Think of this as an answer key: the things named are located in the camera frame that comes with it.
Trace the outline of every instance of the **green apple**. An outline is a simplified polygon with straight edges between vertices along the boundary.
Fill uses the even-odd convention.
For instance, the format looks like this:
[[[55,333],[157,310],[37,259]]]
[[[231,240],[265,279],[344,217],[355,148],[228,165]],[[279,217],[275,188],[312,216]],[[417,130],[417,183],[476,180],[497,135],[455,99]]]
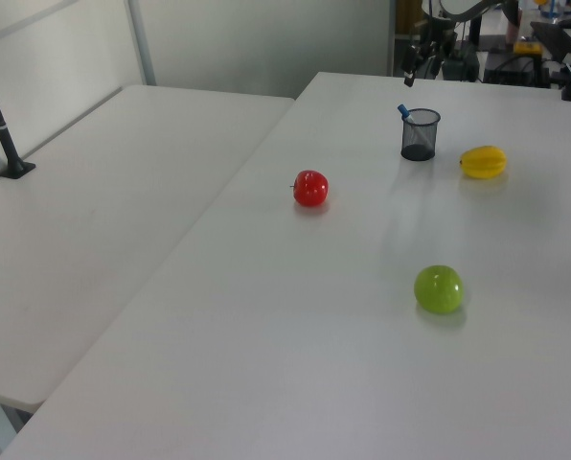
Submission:
[[[413,291],[420,306],[433,313],[452,313],[462,302],[462,280],[456,270],[446,265],[422,270]]]

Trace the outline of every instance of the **pencil cup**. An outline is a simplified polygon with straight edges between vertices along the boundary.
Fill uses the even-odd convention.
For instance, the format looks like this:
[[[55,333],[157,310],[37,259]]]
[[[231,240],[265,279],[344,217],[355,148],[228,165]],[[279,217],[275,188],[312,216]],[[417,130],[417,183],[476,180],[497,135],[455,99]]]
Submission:
[[[413,108],[408,118],[402,118],[402,148],[400,154],[411,161],[426,161],[435,156],[437,124],[441,115],[428,108]]]

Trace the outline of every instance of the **table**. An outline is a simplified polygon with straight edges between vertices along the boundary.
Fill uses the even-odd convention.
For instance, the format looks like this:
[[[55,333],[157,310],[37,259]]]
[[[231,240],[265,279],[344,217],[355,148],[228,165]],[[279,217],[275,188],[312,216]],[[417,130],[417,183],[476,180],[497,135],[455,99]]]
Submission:
[[[47,399],[291,104],[131,86],[0,179],[0,403]]]
[[[400,157],[398,104],[442,114],[434,160]],[[506,173],[463,177],[485,144]],[[331,182],[316,210],[288,188],[307,168]],[[416,307],[433,264],[463,277],[456,313]],[[571,460],[571,103],[319,74],[2,456],[22,458]]]

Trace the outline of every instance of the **yellow fruit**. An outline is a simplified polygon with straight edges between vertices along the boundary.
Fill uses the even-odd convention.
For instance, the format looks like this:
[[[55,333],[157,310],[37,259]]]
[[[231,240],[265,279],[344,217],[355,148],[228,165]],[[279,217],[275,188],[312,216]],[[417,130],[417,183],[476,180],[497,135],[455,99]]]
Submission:
[[[484,146],[465,151],[460,157],[460,167],[466,175],[476,179],[491,179],[507,166],[505,152],[495,146]]]

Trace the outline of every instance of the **blue pen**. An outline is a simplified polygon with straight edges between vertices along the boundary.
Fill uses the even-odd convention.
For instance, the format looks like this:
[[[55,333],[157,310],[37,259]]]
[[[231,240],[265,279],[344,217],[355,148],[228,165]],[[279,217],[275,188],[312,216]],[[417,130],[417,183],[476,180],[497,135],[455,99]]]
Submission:
[[[407,108],[404,106],[404,104],[401,104],[397,107],[397,109],[399,110],[399,112],[402,114],[402,119],[406,120],[407,122],[409,122],[411,124],[411,127],[413,128],[414,131],[416,131],[416,134],[418,135],[418,137],[422,140],[422,142],[424,142],[424,144],[426,145],[426,147],[429,150],[434,150],[435,147],[432,145],[432,143],[428,140],[428,138],[426,136],[424,136],[422,130],[420,129],[419,126],[416,125],[415,120],[413,119],[413,117],[411,116],[411,113],[409,113],[409,110],[407,110]]]

